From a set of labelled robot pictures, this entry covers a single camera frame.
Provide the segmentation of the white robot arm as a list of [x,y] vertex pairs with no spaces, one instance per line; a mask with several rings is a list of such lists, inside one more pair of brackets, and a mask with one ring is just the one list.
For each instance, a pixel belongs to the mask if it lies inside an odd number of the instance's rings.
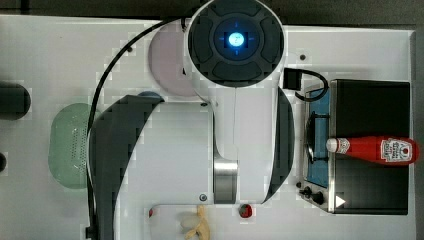
[[92,240],[165,240],[150,228],[155,208],[263,203],[291,170],[285,31],[272,10],[260,0],[209,0],[182,52],[197,103],[128,95],[92,123]]

